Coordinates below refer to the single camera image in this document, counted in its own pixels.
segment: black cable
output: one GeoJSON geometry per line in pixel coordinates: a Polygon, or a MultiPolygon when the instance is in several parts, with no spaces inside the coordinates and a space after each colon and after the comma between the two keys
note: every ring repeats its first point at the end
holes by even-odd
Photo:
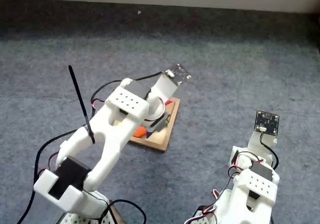
{"type": "MultiPolygon", "coordinates": [[[[140,78],[137,78],[135,80],[139,81],[139,80],[145,80],[145,79],[148,79],[148,78],[152,78],[152,77],[155,77],[155,76],[158,76],[160,75],[162,72],[157,72],[155,74],[152,74],[152,75],[148,75],[148,76],[144,76],[144,77],[140,77],[140,78]]],[[[115,82],[121,82],[121,80],[113,80],[113,81],[110,81],[110,82],[106,82],[104,83],[103,85],[101,85],[91,96],[90,98],[90,102],[91,104],[93,103],[94,99],[95,99],[95,96],[97,95],[97,93],[99,93],[105,86],[109,85],[109,84],[112,84],[112,83],[115,83],[115,82]]],[[[95,115],[95,109],[92,107],[92,112],[91,112],[91,118],[93,118],[93,116],[95,115]]]]}
{"type": "Polygon", "coordinates": [[[146,224],[146,222],[147,222],[147,217],[146,217],[146,214],[145,214],[144,210],[142,210],[142,208],[141,208],[140,206],[138,206],[137,204],[135,204],[134,202],[129,201],[129,200],[125,200],[125,199],[118,199],[118,200],[112,201],[112,202],[106,207],[106,209],[103,211],[100,219],[98,220],[98,224],[101,224],[101,223],[102,223],[102,220],[103,220],[104,217],[107,215],[108,211],[111,210],[111,206],[114,205],[114,204],[116,204],[117,202],[128,203],[128,204],[130,204],[130,205],[133,205],[135,208],[137,208],[137,209],[142,213],[142,215],[144,216],[144,217],[143,217],[143,218],[144,218],[144,220],[143,220],[144,223],[143,223],[143,224],[146,224]]]}
{"type": "MultiPolygon", "coordinates": [[[[107,202],[106,200],[101,199],[101,198],[98,198],[98,197],[92,195],[90,192],[88,192],[88,191],[86,191],[86,190],[84,190],[84,192],[87,193],[88,195],[94,197],[94,198],[97,199],[97,200],[103,201],[103,202],[106,204],[107,207],[109,206],[109,204],[108,204],[108,202],[107,202]]],[[[113,221],[115,222],[114,224],[117,224],[117,220],[116,220],[116,217],[114,216],[114,212],[112,211],[112,209],[110,209],[110,214],[111,214],[111,216],[112,216],[112,218],[113,218],[113,221]]]]}
{"type": "Polygon", "coordinates": [[[158,75],[160,75],[160,74],[162,74],[161,71],[160,71],[160,72],[157,72],[157,73],[155,73],[155,74],[152,74],[152,75],[147,75],[147,76],[144,76],[144,77],[137,78],[137,79],[135,79],[135,80],[137,80],[137,81],[139,81],[139,80],[145,80],[145,79],[148,79],[148,78],[152,78],[152,77],[158,76],[158,75]]]}
{"type": "MultiPolygon", "coordinates": [[[[54,137],[54,138],[52,138],[51,140],[48,140],[45,144],[43,144],[43,146],[41,146],[40,147],[40,149],[38,150],[38,152],[37,152],[37,154],[36,154],[36,160],[35,160],[35,164],[34,164],[34,178],[33,178],[33,183],[35,184],[35,182],[37,181],[37,179],[38,179],[38,167],[39,167],[39,160],[40,160],[40,155],[41,155],[41,153],[43,152],[43,150],[49,145],[49,144],[51,144],[52,142],[54,142],[54,141],[56,141],[56,140],[58,140],[58,139],[60,139],[60,138],[62,138],[62,137],[64,137],[64,136],[66,136],[66,135],[69,135],[69,134],[72,134],[72,133],[74,133],[75,131],[76,131],[77,129],[74,129],[74,130],[71,130],[71,131],[69,131],[69,132],[66,132],[66,133],[64,133],[64,134],[61,134],[61,135],[58,135],[58,136],[56,136],[56,137],[54,137]]],[[[23,215],[20,217],[20,219],[19,219],[19,221],[18,221],[18,223],[17,224],[20,224],[20,223],[22,223],[22,221],[24,220],[24,218],[26,217],[26,215],[28,214],[28,212],[30,211],[30,208],[31,208],[31,205],[32,205],[32,203],[33,203],[33,200],[34,200],[34,196],[35,196],[35,191],[33,190],[34,188],[33,188],[33,186],[32,186],[32,194],[31,194],[31,197],[30,197],[30,200],[29,200],[29,204],[28,204],[28,206],[26,207],[26,210],[25,210],[25,212],[23,213],[23,215]]]]}
{"type": "Polygon", "coordinates": [[[254,154],[254,153],[252,153],[252,152],[250,152],[250,151],[247,151],[247,150],[240,151],[240,152],[237,154],[237,156],[236,156],[235,159],[237,159],[237,157],[238,157],[239,154],[241,154],[241,153],[250,153],[250,154],[253,155],[258,161],[260,160],[259,157],[258,157],[256,154],[254,154]]]}
{"type": "Polygon", "coordinates": [[[275,157],[275,165],[274,165],[274,167],[273,167],[273,169],[275,170],[277,167],[278,167],[278,165],[279,165],[279,158],[278,158],[278,156],[277,156],[277,154],[270,148],[270,147],[268,147],[266,144],[264,144],[263,142],[262,142],[262,138],[263,138],[263,132],[261,133],[261,135],[260,135],[260,143],[261,143],[261,145],[263,145],[267,150],[269,150],[273,155],[274,155],[274,157],[275,157]]]}
{"type": "Polygon", "coordinates": [[[225,189],[228,187],[228,185],[229,185],[229,183],[230,183],[230,181],[231,181],[231,179],[232,179],[232,176],[233,176],[235,173],[233,173],[233,174],[229,177],[229,180],[228,180],[226,186],[222,189],[222,191],[220,192],[220,195],[218,196],[218,198],[216,199],[216,201],[215,201],[214,203],[212,203],[212,205],[214,205],[214,204],[220,199],[220,197],[222,196],[222,193],[223,193],[223,192],[225,191],[225,189]]]}

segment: wire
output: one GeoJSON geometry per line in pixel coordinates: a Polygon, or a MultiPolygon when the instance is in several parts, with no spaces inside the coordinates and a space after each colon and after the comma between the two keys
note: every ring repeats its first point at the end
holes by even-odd
{"type": "MultiPolygon", "coordinates": [[[[109,204],[108,204],[108,202],[107,202],[106,200],[101,199],[101,198],[98,198],[98,197],[92,195],[90,192],[88,192],[88,191],[86,191],[86,190],[83,190],[83,191],[84,191],[85,193],[87,193],[88,195],[91,195],[91,196],[94,197],[95,199],[103,201],[103,202],[106,204],[107,207],[109,206],[109,204]]],[[[114,216],[114,214],[113,214],[112,209],[110,209],[110,214],[111,214],[113,220],[115,221],[115,224],[117,224],[117,220],[116,220],[116,218],[115,218],[115,216],[114,216]]]]}
{"type": "Polygon", "coordinates": [[[101,100],[101,99],[95,98],[95,99],[92,101],[92,103],[91,103],[91,107],[94,108],[95,111],[98,111],[98,110],[96,109],[96,107],[95,107],[95,103],[96,103],[97,100],[100,101],[100,102],[104,102],[104,101],[101,100]]]}
{"type": "Polygon", "coordinates": [[[236,156],[236,158],[235,158],[235,160],[234,160],[234,162],[233,162],[235,165],[236,165],[236,163],[237,163],[236,161],[237,161],[237,159],[238,159],[238,156],[239,156],[241,153],[250,153],[251,155],[253,155],[253,156],[257,159],[257,161],[261,161],[256,154],[254,154],[254,153],[252,153],[252,152],[250,152],[250,151],[244,150],[244,151],[240,151],[240,152],[237,154],[237,156],[236,156]]]}
{"type": "Polygon", "coordinates": [[[53,154],[49,157],[49,160],[48,160],[48,168],[49,168],[49,170],[51,170],[51,165],[50,165],[51,159],[54,158],[54,157],[55,157],[56,155],[58,155],[58,154],[59,154],[59,151],[53,153],[53,154]]]}
{"type": "Polygon", "coordinates": [[[237,171],[237,172],[233,173],[232,175],[230,175],[230,170],[231,170],[232,168],[239,168],[241,171],[243,171],[243,169],[242,169],[240,166],[237,166],[237,165],[231,165],[231,166],[229,166],[229,168],[228,168],[228,176],[229,176],[230,178],[232,178],[235,173],[240,173],[240,172],[237,171]]]}
{"type": "MultiPolygon", "coordinates": [[[[145,79],[148,79],[148,78],[152,78],[152,77],[155,77],[155,76],[158,76],[160,75],[162,72],[157,72],[155,74],[152,74],[152,75],[148,75],[148,76],[144,76],[144,77],[140,77],[140,78],[137,78],[135,79],[136,81],[139,81],[139,80],[145,80],[145,79]]],[[[97,90],[92,94],[91,98],[90,98],[90,102],[91,104],[93,103],[94,99],[95,99],[95,96],[107,85],[109,84],[112,84],[112,83],[115,83],[115,82],[121,82],[121,80],[113,80],[113,81],[110,81],[110,82],[106,82],[104,83],[103,85],[101,85],[99,88],[97,88],[97,90]]],[[[94,107],[92,107],[92,112],[91,112],[91,118],[94,117],[95,115],[95,109],[94,107]]]]}
{"type": "Polygon", "coordinates": [[[146,222],[147,222],[147,217],[146,217],[146,214],[145,214],[144,210],[142,210],[142,208],[141,208],[140,206],[138,206],[137,204],[135,204],[134,202],[132,202],[132,201],[130,201],[130,200],[125,200],[125,199],[118,199],[118,200],[112,201],[112,202],[106,207],[106,209],[103,211],[101,217],[100,217],[99,220],[98,220],[98,224],[101,224],[101,223],[102,223],[102,220],[103,220],[104,217],[107,215],[108,211],[111,210],[111,206],[114,205],[114,204],[116,204],[117,202],[128,203],[128,204],[130,204],[130,205],[133,205],[135,208],[137,208],[137,209],[141,212],[141,214],[144,216],[144,217],[143,217],[143,218],[144,218],[144,220],[143,220],[144,223],[143,223],[143,224],[146,224],[146,222]]]}
{"type": "MultiPolygon", "coordinates": [[[[50,140],[48,140],[45,144],[43,144],[40,149],[38,150],[37,154],[36,154],[36,160],[35,160],[35,164],[34,164],[34,178],[33,178],[33,183],[35,184],[35,182],[37,181],[38,179],[38,166],[39,166],[39,160],[40,160],[40,155],[41,153],[43,152],[43,150],[49,145],[51,144],[52,142],[66,136],[66,135],[69,135],[69,134],[72,134],[76,131],[77,129],[74,129],[74,130],[71,130],[69,132],[66,132],[64,134],[61,134],[61,135],[58,135],[50,140]]],[[[20,224],[23,222],[24,218],[26,217],[26,215],[28,214],[28,212],[30,211],[30,208],[31,208],[31,205],[33,203],[33,200],[34,200],[34,196],[35,196],[35,191],[33,190],[34,188],[32,188],[32,193],[31,193],[31,197],[30,197],[30,200],[29,200],[29,203],[28,203],[28,206],[26,207],[26,210],[25,212],[22,214],[22,216],[20,217],[19,221],[17,224],[20,224]]]]}
{"type": "Polygon", "coordinates": [[[263,142],[262,142],[262,138],[263,138],[263,132],[261,133],[261,135],[260,135],[260,143],[261,143],[261,145],[263,145],[267,150],[269,150],[273,155],[274,155],[274,157],[275,157],[275,165],[274,165],[274,167],[273,167],[273,169],[275,170],[277,167],[278,167],[278,165],[279,165],[279,158],[278,158],[278,156],[277,156],[277,154],[270,148],[270,147],[268,147],[266,144],[264,144],[263,142]]]}
{"type": "Polygon", "coordinates": [[[220,196],[220,192],[217,189],[213,189],[211,194],[216,200],[218,199],[218,196],[220,196]]]}

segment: wooden board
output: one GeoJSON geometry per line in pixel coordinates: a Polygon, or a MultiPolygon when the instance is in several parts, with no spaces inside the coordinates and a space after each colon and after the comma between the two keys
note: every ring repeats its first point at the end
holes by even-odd
{"type": "Polygon", "coordinates": [[[160,132],[155,131],[149,138],[147,138],[146,136],[143,136],[142,138],[137,138],[133,136],[131,137],[132,142],[148,146],[153,149],[166,151],[167,146],[169,144],[171,132],[174,127],[173,124],[176,120],[180,105],[180,99],[172,97],[170,98],[170,100],[172,101],[172,103],[166,105],[165,108],[166,111],[170,114],[170,119],[167,127],[160,132]]]}

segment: orange object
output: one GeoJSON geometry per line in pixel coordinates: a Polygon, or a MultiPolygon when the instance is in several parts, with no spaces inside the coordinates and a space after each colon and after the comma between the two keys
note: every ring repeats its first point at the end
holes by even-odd
{"type": "Polygon", "coordinates": [[[146,128],[143,127],[143,126],[139,126],[139,128],[135,131],[135,133],[133,134],[134,137],[137,137],[137,138],[141,138],[143,137],[144,135],[146,135],[146,128]]]}

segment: red wire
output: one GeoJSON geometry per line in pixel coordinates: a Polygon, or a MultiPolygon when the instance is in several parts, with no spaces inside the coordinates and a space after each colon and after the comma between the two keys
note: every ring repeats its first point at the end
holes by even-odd
{"type": "Polygon", "coordinates": [[[51,162],[51,159],[54,158],[56,155],[58,155],[59,151],[53,153],[50,157],[49,157],[49,160],[48,160],[48,168],[49,170],[51,170],[51,167],[50,167],[50,162],[51,162]]]}

